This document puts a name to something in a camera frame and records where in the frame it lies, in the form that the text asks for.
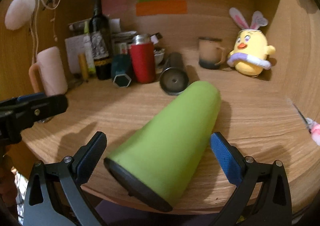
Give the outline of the green thermos cup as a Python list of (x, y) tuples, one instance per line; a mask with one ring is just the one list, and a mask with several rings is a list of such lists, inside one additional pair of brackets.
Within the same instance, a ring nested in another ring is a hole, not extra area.
[(196, 81), (104, 159), (131, 195), (171, 212), (209, 143), (221, 106), (219, 90)]

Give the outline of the dark green hexagonal cup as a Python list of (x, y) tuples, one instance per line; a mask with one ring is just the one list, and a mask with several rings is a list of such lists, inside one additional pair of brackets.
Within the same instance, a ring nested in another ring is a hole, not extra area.
[(126, 88), (130, 85), (131, 78), (131, 58), (129, 54), (118, 54), (112, 62), (112, 82), (119, 88)]

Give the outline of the black thermos cup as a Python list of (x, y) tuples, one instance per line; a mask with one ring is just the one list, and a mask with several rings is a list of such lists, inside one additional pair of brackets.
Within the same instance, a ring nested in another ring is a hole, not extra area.
[(159, 84), (165, 93), (174, 96), (179, 95), (189, 86), (189, 77), (179, 52), (172, 52), (167, 57)]

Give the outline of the small yellow tube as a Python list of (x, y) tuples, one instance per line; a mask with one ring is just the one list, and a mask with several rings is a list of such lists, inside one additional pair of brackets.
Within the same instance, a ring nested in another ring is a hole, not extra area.
[(88, 72), (88, 67), (87, 67), (86, 56), (84, 53), (78, 54), (78, 61), (79, 61), (79, 67), (80, 67), (82, 79), (85, 82), (88, 82), (89, 72)]

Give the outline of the white paper note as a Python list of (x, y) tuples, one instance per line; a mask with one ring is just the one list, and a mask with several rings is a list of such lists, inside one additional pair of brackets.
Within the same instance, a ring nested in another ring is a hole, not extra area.
[(84, 37), (83, 34), (65, 39), (68, 66), (72, 74), (81, 73), (78, 55), (84, 53)]

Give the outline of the slim green spray bottle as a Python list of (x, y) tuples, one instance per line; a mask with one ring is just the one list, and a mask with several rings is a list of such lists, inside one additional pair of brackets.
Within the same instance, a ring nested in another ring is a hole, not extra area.
[(94, 65), (94, 60), (92, 55), (92, 45), (91, 45), (91, 37), (89, 34), (88, 21), (85, 22), (85, 26), (84, 26), (84, 49), (85, 49), (88, 72), (90, 75), (95, 75), (96, 71), (95, 71), (95, 65)]

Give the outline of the white fluffy bunny headband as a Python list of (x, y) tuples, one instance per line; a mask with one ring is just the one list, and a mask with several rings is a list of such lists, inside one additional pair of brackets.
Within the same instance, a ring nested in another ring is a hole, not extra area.
[(31, 19), (35, 6), (36, 0), (13, 0), (5, 15), (5, 27), (12, 31), (21, 28)]

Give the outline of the pink cat paw toy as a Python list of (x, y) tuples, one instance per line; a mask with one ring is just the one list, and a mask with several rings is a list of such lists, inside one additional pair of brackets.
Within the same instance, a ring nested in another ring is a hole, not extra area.
[(313, 121), (311, 118), (306, 118), (308, 129), (310, 130), (311, 138), (320, 146), (320, 124)]

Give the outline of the dark wine bottle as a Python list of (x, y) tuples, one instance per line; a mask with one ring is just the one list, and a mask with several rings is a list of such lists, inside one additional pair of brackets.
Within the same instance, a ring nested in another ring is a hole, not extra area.
[(93, 17), (89, 21), (89, 35), (97, 78), (109, 80), (114, 55), (109, 19), (103, 14), (101, 0), (95, 0)]

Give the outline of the red thermos bottle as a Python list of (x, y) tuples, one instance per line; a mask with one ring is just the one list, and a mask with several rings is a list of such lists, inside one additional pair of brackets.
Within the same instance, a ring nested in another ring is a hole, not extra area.
[(154, 45), (149, 34), (133, 37), (130, 47), (133, 71), (138, 83), (152, 83), (156, 78)]

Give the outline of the pink sticky note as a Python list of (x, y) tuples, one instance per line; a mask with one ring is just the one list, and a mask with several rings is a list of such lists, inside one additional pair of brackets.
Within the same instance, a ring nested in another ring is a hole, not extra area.
[(104, 15), (113, 15), (128, 9), (128, 0), (102, 0), (101, 2)]

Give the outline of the yellow chick plush toy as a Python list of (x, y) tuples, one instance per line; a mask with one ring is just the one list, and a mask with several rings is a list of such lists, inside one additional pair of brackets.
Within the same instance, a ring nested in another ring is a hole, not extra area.
[(269, 45), (260, 27), (267, 26), (268, 20), (260, 11), (252, 15), (251, 24), (248, 24), (237, 8), (230, 8), (229, 14), (239, 26), (240, 31), (236, 38), (233, 50), (227, 56), (227, 65), (239, 73), (256, 77), (264, 70), (269, 70), (272, 64), (267, 60), (276, 49)]

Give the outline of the beige mug with lid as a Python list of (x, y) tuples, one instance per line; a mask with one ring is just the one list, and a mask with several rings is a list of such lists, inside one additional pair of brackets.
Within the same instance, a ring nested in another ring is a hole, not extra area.
[(205, 69), (219, 69), (226, 60), (226, 49), (222, 46), (222, 39), (199, 37), (198, 41), (199, 65)]

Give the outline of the orange sticky note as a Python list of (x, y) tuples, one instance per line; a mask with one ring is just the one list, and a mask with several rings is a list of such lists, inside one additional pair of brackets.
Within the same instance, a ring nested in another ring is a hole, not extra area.
[(149, 16), (158, 14), (187, 14), (186, 0), (157, 0), (139, 2), (136, 4), (136, 16)]

